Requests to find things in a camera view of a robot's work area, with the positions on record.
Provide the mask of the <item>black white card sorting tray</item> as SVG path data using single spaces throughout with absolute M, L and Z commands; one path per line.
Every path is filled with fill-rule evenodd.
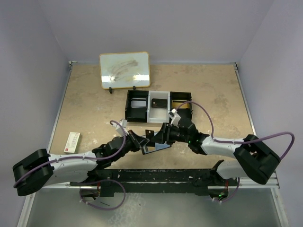
M 125 104 L 125 119 L 135 123 L 170 122 L 169 111 L 178 108 L 181 117 L 192 118 L 190 92 L 128 90 Z

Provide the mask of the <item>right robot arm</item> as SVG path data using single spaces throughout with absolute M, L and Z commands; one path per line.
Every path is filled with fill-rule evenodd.
M 209 134 L 198 131 L 188 118 L 180 119 L 177 125 L 163 123 L 160 131 L 150 138 L 154 143 L 173 144 L 184 142 L 196 154 L 220 155 L 232 158 L 232 161 L 219 163 L 211 172 L 211 181 L 216 185 L 227 179 L 248 177 L 258 184 L 266 184 L 281 158 L 262 141 L 252 142 L 257 137 L 249 134 L 243 139 L 219 143 Z

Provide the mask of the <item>black leather card holder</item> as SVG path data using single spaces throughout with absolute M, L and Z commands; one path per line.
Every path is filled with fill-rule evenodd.
M 171 148 L 171 145 L 168 145 L 166 143 L 159 144 L 159 143 L 149 142 L 142 148 L 142 154 L 146 155 L 146 154 L 150 154 L 150 153 L 168 149 L 168 148 Z

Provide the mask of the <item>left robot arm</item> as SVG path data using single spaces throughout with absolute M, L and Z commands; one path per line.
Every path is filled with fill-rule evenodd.
M 129 151 L 139 151 L 148 142 L 148 138 L 129 130 L 126 135 L 114 137 L 108 143 L 85 153 L 55 155 L 49 154 L 44 148 L 39 149 L 13 166 L 13 187 L 18 196 L 26 196 L 57 183 L 84 182 L 93 185 L 98 178 L 96 170 L 111 166 Z

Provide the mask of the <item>white board with yellow rim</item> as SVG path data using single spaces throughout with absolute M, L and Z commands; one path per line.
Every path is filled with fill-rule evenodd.
M 149 87 L 151 84 L 148 52 L 102 53 L 99 71 L 104 90 Z

